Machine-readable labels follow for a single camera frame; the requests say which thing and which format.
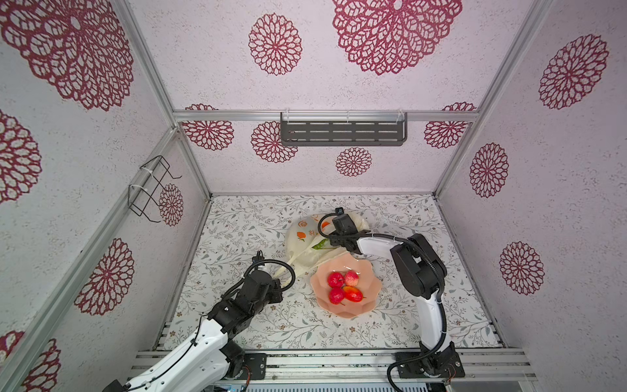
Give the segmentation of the cream plastic fruit bag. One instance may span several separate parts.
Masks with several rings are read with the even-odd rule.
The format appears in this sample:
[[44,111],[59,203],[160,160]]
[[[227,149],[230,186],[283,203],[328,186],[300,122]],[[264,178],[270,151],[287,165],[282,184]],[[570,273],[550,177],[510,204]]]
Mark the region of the cream plastic fruit bag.
[[287,232],[284,241],[287,264],[294,269],[297,277],[308,274],[321,264],[347,253],[344,248],[333,247],[328,250],[312,248],[313,245],[325,239],[318,230],[318,222],[322,217],[321,214],[315,214],[300,218]]

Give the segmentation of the red yellow peach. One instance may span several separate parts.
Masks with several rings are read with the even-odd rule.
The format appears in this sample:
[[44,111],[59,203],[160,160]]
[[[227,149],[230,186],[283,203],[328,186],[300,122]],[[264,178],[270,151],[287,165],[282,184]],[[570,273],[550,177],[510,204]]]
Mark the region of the red yellow peach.
[[348,287],[356,287],[359,284],[359,274],[354,270],[348,270],[344,274],[344,283]]

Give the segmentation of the red yellow mango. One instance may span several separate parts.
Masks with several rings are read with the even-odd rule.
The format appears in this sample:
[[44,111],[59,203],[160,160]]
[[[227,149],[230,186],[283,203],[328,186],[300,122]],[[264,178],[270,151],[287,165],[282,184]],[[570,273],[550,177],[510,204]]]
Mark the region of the red yellow mango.
[[364,299],[362,292],[356,287],[344,286],[344,298],[349,302],[359,303]]

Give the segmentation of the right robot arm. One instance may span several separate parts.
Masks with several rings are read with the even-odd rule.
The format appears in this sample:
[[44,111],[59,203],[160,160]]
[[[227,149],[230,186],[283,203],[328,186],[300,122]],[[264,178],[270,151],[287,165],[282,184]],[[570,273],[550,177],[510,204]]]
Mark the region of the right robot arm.
[[421,320],[421,353],[414,359],[437,361],[450,344],[442,303],[447,268],[426,237],[415,234],[402,238],[359,230],[341,208],[323,216],[318,231],[333,247],[393,261],[403,287],[416,297]]

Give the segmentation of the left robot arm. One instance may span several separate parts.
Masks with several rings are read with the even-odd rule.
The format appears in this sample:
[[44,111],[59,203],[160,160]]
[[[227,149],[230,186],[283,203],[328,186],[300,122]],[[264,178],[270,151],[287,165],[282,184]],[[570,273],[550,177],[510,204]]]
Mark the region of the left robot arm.
[[165,358],[129,382],[114,380],[104,390],[202,391],[224,378],[239,377],[245,367],[245,350],[235,337],[265,306],[281,302],[287,287],[258,266],[247,269],[236,288],[228,290],[200,318],[196,330]]

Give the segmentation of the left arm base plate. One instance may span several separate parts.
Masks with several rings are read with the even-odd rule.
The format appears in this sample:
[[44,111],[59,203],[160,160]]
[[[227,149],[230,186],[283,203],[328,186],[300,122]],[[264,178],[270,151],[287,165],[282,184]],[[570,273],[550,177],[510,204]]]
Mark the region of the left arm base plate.
[[224,380],[259,381],[264,380],[268,355],[265,352],[245,351],[234,341],[229,341],[220,352],[228,364]]

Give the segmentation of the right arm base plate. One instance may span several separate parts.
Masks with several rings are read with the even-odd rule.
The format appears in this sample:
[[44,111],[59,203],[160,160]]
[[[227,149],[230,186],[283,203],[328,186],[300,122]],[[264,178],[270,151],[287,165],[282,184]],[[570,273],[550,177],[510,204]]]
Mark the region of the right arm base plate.
[[453,346],[429,358],[402,364],[397,370],[401,379],[444,378],[448,380],[466,376],[460,356]]

